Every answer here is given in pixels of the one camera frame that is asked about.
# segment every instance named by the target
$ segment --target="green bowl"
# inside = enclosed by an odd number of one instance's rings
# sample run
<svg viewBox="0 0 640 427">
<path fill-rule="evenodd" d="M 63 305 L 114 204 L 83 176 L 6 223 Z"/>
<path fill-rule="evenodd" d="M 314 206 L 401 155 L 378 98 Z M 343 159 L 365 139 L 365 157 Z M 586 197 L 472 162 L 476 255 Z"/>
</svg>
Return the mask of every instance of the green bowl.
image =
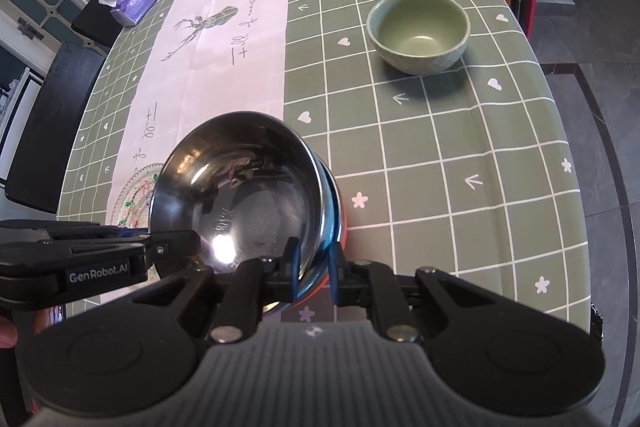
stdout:
<svg viewBox="0 0 640 427">
<path fill-rule="evenodd" d="M 382 0 L 367 17 L 367 33 L 382 58 L 416 76 L 452 66 L 469 32 L 469 17 L 453 0 Z"/>
</svg>

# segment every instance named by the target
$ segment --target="bowl rim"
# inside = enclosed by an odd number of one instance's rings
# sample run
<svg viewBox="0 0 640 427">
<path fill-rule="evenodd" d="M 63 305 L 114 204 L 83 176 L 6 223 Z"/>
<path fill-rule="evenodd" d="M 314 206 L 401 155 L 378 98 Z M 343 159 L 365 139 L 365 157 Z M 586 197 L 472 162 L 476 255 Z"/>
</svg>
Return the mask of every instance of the bowl rim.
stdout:
<svg viewBox="0 0 640 427">
<path fill-rule="evenodd" d="M 469 39 L 469 35 L 471 35 L 471 21 L 469 20 L 469 16 L 466 14 L 465 9 L 460 6 L 460 4 L 458 4 L 456 1 L 454 0 L 445 0 L 446 2 L 449 2 L 450 4 L 453 4 L 453 6 L 455 6 L 456 8 L 458 8 L 459 12 L 462 13 L 462 15 L 465 18 L 465 22 L 466 22 L 466 31 L 465 31 L 465 36 L 462 38 L 462 40 L 456 44 L 455 46 L 453 46 L 452 48 L 447 49 L 446 51 L 443 51 L 442 53 L 436 53 L 436 54 L 431 54 L 431 55 L 407 55 L 404 53 L 400 53 L 396 50 L 393 50 L 392 48 L 388 48 L 387 46 L 385 46 L 384 44 L 382 44 L 373 34 L 373 32 L 371 31 L 371 29 L 369 28 L 369 23 L 370 23 L 370 19 L 371 16 L 373 15 L 373 13 L 380 8 L 380 6 L 382 6 L 382 4 L 384 4 L 385 2 L 387 2 L 388 0 L 380 0 L 379 2 L 376 3 L 376 5 L 369 11 L 369 14 L 367 15 L 367 21 L 366 21 L 366 29 L 367 29 L 367 35 L 369 36 L 369 38 L 373 41 L 373 43 L 382 48 L 384 51 L 389 52 L 391 54 L 394 55 L 398 55 L 399 57 L 407 57 L 407 58 L 436 58 L 436 57 L 442 57 L 443 55 L 447 55 L 451 52 L 454 52 L 458 49 L 460 49 L 462 46 L 464 46 L 466 44 L 466 42 Z"/>
</svg>

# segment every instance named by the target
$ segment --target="bowl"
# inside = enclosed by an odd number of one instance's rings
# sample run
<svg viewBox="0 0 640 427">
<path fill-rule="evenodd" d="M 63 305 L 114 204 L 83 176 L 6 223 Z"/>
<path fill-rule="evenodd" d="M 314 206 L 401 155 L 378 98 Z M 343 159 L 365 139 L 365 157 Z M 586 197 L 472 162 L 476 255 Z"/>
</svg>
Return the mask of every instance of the bowl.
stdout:
<svg viewBox="0 0 640 427">
<path fill-rule="evenodd" d="M 463 54 L 471 24 L 453 0 L 382 0 L 367 17 L 367 33 L 396 70 L 442 73 Z"/>
<path fill-rule="evenodd" d="M 191 131 L 169 156 L 149 230 L 195 230 L 202 238 L 195 262 L 217 273 L 246 259 L 279 257 L 287 239 L 297 237 L 300 300 L 321 282 L 326 250 L 342 233 L 333 183 L 282 121 L 258 112 L 223 114 Z"/>
</svg>

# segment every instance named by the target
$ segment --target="dining table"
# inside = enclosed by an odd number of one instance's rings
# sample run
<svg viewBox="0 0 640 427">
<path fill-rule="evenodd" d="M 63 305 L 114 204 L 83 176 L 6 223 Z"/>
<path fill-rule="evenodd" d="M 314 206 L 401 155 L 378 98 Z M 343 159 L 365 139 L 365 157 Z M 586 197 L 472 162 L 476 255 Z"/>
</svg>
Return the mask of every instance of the dining table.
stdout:
<svg viewBox="0 0 640 427">
<path fill-rule="evenodd" d="M 574 160 L 545 76 L 505 0 L 454 0 L 461 60 L 387 65 L 366 34 L 380 0 L 159 0 L 124 28 L 92 90 L 58 219 L 144 227 L 162 164 L 229 111 L 284 120 L 330 168 L 346 256 L 433 266 L 589 330 Z M 329 291 L 283 321 L 361 319 Z"/>
</svg>

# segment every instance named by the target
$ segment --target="black chair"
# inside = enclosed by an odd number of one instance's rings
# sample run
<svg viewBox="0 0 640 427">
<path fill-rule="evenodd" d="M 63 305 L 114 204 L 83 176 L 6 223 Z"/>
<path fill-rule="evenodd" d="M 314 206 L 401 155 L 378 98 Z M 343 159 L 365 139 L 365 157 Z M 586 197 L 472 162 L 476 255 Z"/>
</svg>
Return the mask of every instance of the black chair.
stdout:
<svg viewBox="0 0 640 427">
<path fill-rule="evenodd" d="M 122 26 L 111 15 L 111 7 L 90 0 L 71 23 L 71 29 L 92 41 L 111 48 Z"/>
<path fill-rule="evenodd" d="M 4 186 L 7 199 L 56 213 L 69 155 L 103 63 L 89 48 L 60 46 L 15 150 Z"/>
</svg>

